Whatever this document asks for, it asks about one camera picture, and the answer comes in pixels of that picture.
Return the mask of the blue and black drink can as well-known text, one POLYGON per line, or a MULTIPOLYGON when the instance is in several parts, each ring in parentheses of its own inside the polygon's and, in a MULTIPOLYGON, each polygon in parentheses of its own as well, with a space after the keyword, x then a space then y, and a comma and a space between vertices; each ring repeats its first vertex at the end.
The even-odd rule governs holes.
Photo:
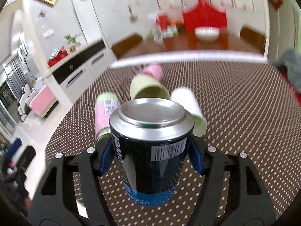
POLYGON ((146 207, 165 204, 188 155, 192 115, 171 100, 141 98, 123 103, 109 124, 128 197, 146 207))

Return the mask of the pink and green cup stack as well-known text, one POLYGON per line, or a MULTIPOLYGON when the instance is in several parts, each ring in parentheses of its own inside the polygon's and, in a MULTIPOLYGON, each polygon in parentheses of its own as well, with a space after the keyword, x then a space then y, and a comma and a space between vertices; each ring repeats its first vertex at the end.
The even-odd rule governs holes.
POLYGON ((95 100, 95 140, 98 143, 101 139, 111 134, 109 119, 113 111, 120 107, 116 94, 105 92, 95 100))

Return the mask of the white cup green inside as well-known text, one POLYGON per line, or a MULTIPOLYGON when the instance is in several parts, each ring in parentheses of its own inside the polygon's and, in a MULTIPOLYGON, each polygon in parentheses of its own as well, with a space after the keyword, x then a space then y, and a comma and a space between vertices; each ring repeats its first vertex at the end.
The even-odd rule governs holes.
POLYGON ((171 92, 170 99, 192 114, 195 122, 193 134, 202 137, 206 132, 208 123, 203 116, 193 91, 188 87, 178 87, 171 92))

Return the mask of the brown dotted tablecloth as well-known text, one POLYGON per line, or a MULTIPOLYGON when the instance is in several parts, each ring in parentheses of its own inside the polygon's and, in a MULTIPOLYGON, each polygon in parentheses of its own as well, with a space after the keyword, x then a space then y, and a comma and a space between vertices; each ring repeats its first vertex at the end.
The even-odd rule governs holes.
POLYGON ((37 225, 296 225, 300 105, 270 63, 181 60, 208 127, 179 102, 130 99, 142 66, 109 68, 46 147, 37 225))

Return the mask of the sofa with pink blanket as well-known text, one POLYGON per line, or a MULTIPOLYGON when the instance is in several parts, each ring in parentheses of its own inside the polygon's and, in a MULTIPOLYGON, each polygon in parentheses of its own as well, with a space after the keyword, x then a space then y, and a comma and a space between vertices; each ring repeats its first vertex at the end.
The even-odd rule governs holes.
POLYGON ((26 105, 38 116, 45 117, 57 99, 44 77, 36 80, 30 95, 26 98, 26 105))

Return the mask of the white sideboard cabinet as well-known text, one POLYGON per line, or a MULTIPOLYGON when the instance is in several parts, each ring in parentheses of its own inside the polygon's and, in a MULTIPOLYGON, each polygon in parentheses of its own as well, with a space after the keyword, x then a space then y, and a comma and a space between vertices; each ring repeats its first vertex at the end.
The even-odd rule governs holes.
POLYGON ((58 102, 70 108, 116 57, 98 39, 70 53, 43 74, 58 102))

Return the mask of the brown wooden chair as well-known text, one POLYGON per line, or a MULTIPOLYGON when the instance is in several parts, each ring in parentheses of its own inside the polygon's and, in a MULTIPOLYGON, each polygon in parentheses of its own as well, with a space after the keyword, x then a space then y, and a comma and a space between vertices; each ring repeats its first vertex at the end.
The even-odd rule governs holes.
POLYGON ((143 38, 139 34, 132 34, 112 45, 111 49, 115 57, 119 59, 142 41, 143 38))
POLYGON ((266 36, 250 27, 242 27, 240 38, 251 44, 262 54, 265 52, 266 36))

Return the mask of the red box on cabinet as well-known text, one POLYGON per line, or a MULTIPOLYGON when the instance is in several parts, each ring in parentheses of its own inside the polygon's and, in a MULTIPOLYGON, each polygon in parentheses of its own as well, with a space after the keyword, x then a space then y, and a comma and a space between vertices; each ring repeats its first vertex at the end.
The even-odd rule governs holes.
POLYGON ((49 67, 54 66, 56 63, 58 63, 60 60, 62 60, 67 55, 68 55, 68 52, 64 48, 55 49, 47 62, 48 66, 49 67))

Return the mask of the small potted green plant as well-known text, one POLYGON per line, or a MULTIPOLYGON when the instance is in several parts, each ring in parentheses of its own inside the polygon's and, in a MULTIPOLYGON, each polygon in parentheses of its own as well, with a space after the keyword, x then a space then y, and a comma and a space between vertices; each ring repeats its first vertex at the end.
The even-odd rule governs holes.
POLYGON ((71 36, 70 34, 65 35, 64 38, 67 41, 68 44, 68 48, 70 52, 74 52, 76 50, 76 46, 77 46, 77 40, 76 40, 76 36, 71 36))

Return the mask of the white bowl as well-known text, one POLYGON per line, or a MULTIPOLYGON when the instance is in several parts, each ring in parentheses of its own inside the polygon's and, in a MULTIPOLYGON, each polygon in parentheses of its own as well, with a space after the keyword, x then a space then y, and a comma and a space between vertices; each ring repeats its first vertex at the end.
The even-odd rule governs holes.
POLYGON ((201 41, 215 41, 220 35, 220 29, 217 27, 197 27, 194 29, 194 34, 201 41))

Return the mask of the clear plastic water bottle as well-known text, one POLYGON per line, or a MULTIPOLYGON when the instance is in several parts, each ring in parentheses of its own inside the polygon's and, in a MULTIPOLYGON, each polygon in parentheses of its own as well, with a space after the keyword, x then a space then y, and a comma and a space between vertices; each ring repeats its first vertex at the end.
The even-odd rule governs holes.
POLYGON ((160 27, 160 23, 157 22, 157 17, 152 18, 152 28, 151 28, 154 41, 157 43, 163 42, 162 31, 160 27))

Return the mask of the green tray with items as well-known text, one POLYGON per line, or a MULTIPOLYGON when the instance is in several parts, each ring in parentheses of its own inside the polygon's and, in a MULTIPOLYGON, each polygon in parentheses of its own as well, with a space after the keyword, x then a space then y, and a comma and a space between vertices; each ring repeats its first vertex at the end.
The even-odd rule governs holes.
MULTIPOLYGON (((163 39, 164 38, 171 38, 173 36, 176 36, 177 34, 178 34, 178 28, 175 25, 167 26, 167 31, 162 31, 163 39)), ((154 39, 152 31, 150 33, 148 33, 148 35, 146 36, 146 39, 154 39)))

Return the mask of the right brown wooden chair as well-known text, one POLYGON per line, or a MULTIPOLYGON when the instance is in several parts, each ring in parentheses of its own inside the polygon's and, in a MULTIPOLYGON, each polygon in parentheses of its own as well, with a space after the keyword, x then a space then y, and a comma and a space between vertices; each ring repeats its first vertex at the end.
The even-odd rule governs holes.
POLYGON ((250 27, 242 27, 240 38, 251 44, 262 54, 265 52, 266 36, 250 27))

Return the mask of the grey cloth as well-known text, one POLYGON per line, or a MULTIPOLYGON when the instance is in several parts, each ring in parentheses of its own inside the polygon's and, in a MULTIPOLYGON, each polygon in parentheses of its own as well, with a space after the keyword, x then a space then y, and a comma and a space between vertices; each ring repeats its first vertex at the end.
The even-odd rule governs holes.
POLYGON ((300 53, 291 48, 287 49, 279 59, 274 62, 274 66, 277 68, 286 68, 289 82, 294 87, 295 91, 300 94, 300 53))

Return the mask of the red gift bag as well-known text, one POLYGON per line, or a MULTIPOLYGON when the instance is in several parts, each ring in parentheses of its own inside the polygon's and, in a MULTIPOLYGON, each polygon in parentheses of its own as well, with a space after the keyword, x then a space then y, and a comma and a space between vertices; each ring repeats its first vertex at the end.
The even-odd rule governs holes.
POLYGON ((206 0, 198 0, 198 4, 182 12, 185 30, 194 31, 197 27, 216 27, 227 29, 227 14, 216 10, 206 0))

